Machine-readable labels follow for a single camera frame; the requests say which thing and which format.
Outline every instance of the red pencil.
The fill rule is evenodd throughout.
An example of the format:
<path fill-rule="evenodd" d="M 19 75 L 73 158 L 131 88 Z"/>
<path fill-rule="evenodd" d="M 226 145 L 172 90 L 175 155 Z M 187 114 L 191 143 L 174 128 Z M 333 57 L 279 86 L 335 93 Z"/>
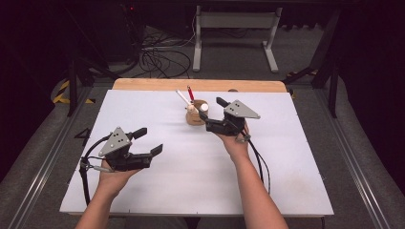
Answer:
<path fill-rule="evenodd" d="M 191 91 L 191 88 L 189 85 L 187 85 L 187 91 L 188 91 L 188 94 L 190 94 L 191 103 L 194 103 L 194 95 L 193 95 L 193 92 Z"/>

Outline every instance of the forearm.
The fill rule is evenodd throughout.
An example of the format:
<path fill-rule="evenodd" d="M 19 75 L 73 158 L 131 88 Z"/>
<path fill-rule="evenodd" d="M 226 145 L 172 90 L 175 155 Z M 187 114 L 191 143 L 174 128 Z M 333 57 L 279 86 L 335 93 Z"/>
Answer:
<path fill-rule="evenodd" d="M 107 228 L 108 217 L 114 197 L 96 192 L 76 226 L 78 228 Z"/>
<path fill-rule="evenodd" d="M 234 160 L 248 229 L 288 228 L 248 158 Z"/>

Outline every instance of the wooden cup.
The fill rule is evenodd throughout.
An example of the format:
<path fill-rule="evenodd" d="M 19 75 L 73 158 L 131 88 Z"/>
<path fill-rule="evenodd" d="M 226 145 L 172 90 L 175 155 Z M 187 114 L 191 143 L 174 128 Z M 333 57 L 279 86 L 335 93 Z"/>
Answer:
<path fill-rule="evenodd" d="M 204 100 L 195 99 L 193 105 L 195 108 L 199 109 L 201 105 L 204 103 L 208 104 Z M 201 126 L 205 124 L 205 122 L 200 119 L 200 115 L 198 111 L 196 111 L 195 109 L 187 109 L 187 113 L 185 114 L 185 120 L 187 121 L 188 125 L 191 126 Z"/>

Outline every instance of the floor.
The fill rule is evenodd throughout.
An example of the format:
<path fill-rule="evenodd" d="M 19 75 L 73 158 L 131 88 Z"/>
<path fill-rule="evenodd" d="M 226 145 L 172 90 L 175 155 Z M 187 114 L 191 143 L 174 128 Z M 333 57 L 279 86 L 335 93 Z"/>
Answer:
<path fill-rule="evenodd" d="M 322 30 L 279 29 L 273 52 L 279 66 L 272 73 L 261 49 L 268 31 L 248 31 L 242 38 L 211 31 L 203 37 L 202 68 L 189 70 L 179 78 L 282 80 L 289 72 L 304 69 L 314 53 Z M 193 44 L 165 49 L 193 57 Z M 186 65 L 187 58 L 166 53 Z M 122 66 L 112 66 L 119 70 Z M 183 71 L 171 65 L 166 73 Z M 123 74 L 142 73 L 139 66 Z M 162 77 L 159 71 L 137 77 Z M 326 217 L 326 228 L 405 228 L 405 197 L 394 184 L 364 134 L 350 105 L 345 85 L 339 81 L 336 112 L 326 109 L 328 84 L 324 89 L 310 86 L 313 76 L 287 85 L 312 149 L 335 212 Z M 9 174 L 0 184 L 0 228 L 73 228 L 78 217 L 59 213 L 60 203 L 83 150 L 78 134 L 92 129 L 99 107 L 114 81 L 96 78 L 94 87 L 79 85 L 80 106 L 67 117 L 69 104 L 55 108 L 28 142 Z M 95 103 L 84 103 L 92 98 Z M 125 218 L 111 218 L 109 228 L 124 228 Z M 320 219 L 287 219 L 290 228 L 322 228 Z"/>

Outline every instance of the white paper sheet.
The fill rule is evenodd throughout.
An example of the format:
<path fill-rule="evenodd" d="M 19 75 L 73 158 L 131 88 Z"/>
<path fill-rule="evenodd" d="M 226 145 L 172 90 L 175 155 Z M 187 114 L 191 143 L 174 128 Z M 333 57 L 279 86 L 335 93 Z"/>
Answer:
<path fill-rule="evenodd" d="M 251 140 L 270 171 L 271 196 L 284 216 L 333 215 L 289 94 L 194 92 L 194 96 L 208 102 L 208 115 L 212 119 L 224 117 L 223 107 L 216 103 L 217 96 L 228 102 L 239 99 L 261 116 L 261 119 L 248 118 L 247 123 Z M 142 127 L 148 129 L 147 135 L 133 141 L 130 149 L 133 154 L 148 153 L 163 143 L 163 151 L 153 159 L 151 168 L 134 175 L 114 200 L 113 214 L 234 216 L 243 213 L 235 168 L 222 142 L 204 126 L 187 125 L 184 108 L 184 101 L 174 91 L 111 90 L 107 93 L 83 155 L 117 126 L 125 133 Z M 98 145 L 92 156 L 97 156 L 102 146 L 103 143 Z M 257 165 L 253 151 L 249 150 Z M 61 212 L 77 214 L 86 208 L 78 168 L 77 165 Z M 91 196 L 98 173 L 88 171 Z"/>

